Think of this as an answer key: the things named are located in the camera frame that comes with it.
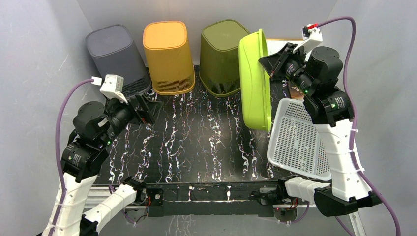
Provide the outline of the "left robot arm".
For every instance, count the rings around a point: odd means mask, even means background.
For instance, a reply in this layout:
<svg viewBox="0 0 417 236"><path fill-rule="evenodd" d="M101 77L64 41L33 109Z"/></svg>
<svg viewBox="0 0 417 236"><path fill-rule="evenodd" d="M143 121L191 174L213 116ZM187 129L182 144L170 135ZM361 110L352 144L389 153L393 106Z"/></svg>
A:
<svg viewBox="0 0 417 236"><path fill-rule="evenodd" d="M75 128L60 153L60 184L44 236L96 236L126 206L145 202L146 184L128 177L109 197L84 210L90 189L109 157L107 147L129 124L154 124L162 105L138 93L125 102L111 98L79 108L73 119Z"/></svg>

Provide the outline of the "orange mesh bin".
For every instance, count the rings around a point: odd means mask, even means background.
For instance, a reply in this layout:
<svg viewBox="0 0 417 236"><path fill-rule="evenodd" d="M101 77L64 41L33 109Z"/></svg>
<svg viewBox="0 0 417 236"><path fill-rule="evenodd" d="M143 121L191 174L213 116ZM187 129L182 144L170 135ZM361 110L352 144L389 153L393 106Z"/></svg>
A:
<svg viewBox="0 0 417 236"><path fill-rule="evenodd" d="M185 23L148 24L143 32L143 47L156 93L179 95L194 88L196 79Z"/></svg>

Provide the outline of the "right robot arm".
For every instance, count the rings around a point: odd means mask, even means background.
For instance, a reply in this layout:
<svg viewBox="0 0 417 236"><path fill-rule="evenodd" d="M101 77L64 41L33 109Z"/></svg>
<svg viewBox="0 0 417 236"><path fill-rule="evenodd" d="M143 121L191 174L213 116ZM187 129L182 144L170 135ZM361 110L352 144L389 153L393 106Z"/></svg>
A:
<svg viewBox="0 0 417 236"><path fill-rule="evenodd" d="M288 204L301 198L327 217L381 204L359 165L353 141L353 103L336 85L343 68L339 53L319 46L307 57L303 47L287 43L277 53L261 57L259 63L271 78L287 79L302 91L303 105L323 142L331 174L331 183L301 177L282 179L278 200Z"/></svg>

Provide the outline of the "lime green plastic tub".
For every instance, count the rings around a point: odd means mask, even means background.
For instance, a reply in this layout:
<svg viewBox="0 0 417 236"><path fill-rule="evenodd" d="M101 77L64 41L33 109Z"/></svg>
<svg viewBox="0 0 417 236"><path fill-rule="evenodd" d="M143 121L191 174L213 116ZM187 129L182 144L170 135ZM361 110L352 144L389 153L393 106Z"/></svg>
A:
<svg viewBox="0 0 417 236"><path fill-rule="evenodd" d="M271 93L269 75L259 59L268 55L263 29L240 40L238 63L244 124L251 129L271 130Z"/></svg>

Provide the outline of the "olive green mesh bin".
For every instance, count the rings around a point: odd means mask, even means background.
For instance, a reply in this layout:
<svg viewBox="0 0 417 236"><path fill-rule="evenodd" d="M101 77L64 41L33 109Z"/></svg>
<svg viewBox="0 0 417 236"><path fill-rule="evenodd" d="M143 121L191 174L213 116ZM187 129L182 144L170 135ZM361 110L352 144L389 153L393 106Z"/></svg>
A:
<svg viewBox="0 0 417 236"><path fill-rule="evenodd" d="M238 45L249 31L238 21L222 20L203 28L200 46L200 80L216 97L240 90Z"/></svg>

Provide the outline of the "grey mesh bin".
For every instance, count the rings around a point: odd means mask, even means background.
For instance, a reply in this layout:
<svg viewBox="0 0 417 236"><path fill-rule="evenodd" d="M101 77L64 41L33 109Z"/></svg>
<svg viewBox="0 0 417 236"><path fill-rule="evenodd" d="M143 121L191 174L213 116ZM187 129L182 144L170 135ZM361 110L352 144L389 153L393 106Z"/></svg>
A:
<svg viewBox="0 0 417 236"><path fill-rule="evenodd" d="M125 97L133 97L136 93L146 93L151 89L149 72L124 25L116 24L89 33L86 47L101 77L115 74L124 78L122 93Z"/></svg>

